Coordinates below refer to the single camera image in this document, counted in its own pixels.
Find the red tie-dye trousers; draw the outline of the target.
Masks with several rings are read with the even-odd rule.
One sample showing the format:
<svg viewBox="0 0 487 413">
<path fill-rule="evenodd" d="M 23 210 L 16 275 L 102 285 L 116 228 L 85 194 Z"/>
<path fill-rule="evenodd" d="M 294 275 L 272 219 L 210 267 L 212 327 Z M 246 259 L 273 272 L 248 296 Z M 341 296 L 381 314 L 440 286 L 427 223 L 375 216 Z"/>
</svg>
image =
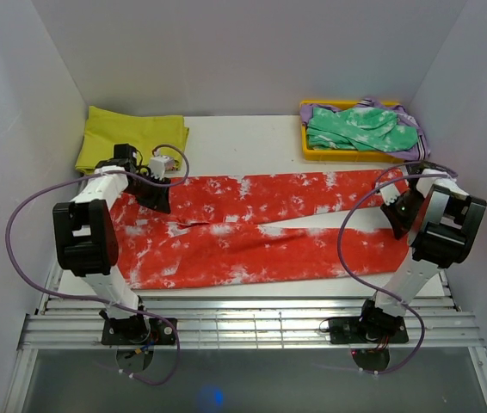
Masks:
<svg viewBox="0 0 487 413">
<path fill-rule="evenodd" d="M 118 265 L 135 289 L 188 289 L 390 273 L 407 245 L 389 228 L 283 228 L 280 222 L 346 212 L 369 196 L 377 170 L 196 176 L 170 190 L 170 214 L 130 194 L 111 216 Z"/>
</svg>

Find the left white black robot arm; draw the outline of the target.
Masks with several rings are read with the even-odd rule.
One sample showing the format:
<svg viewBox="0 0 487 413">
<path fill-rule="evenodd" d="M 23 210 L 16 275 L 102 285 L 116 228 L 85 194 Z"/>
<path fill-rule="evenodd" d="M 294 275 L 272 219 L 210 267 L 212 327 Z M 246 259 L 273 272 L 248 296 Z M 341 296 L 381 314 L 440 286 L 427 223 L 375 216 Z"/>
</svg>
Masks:
<svg viewBox="0 0 487 413">
<path fill-rule="evenodd" d="M 142 207 L 170 212 L 166 172 L 171 157 L 155 153 L 148 163 L 138 160 L 139 150 L 129 144 L 114 146 L 113 156 L 95 167 L 97 178 L 89 179 L 72 200 L 52 210 L 59 266 L 82 279 L 95 296 L 105 299 L 100 311 L 105 320 L 105 343 L 147 343 L 151 338 L 142 299 L 128 286 L 118 267 L 120 249 L 110 210 L 123 193 Z"/>
</svg>

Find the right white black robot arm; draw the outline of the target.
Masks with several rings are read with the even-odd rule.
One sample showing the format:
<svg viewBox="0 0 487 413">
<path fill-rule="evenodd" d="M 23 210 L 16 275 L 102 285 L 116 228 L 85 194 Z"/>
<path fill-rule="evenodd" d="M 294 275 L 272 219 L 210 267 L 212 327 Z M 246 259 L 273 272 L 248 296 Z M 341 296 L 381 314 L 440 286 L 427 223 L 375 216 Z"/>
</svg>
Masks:
<svg viewBox="0 0 487 413">
<path fill-rule="evenodd" d="M 356 329 L 368 342 L 407 342 L 405 305 L 443 269 L 469 255 L 487 203 L 468 194 L 449 169 L 428 161 L 406 164 L 414 177 L 399 193 L 394 184 L 380 190 L 381 211 L 397 240 L 405 239 L 408 253 L 383 290 L 362 306 Z"/>
</svg>

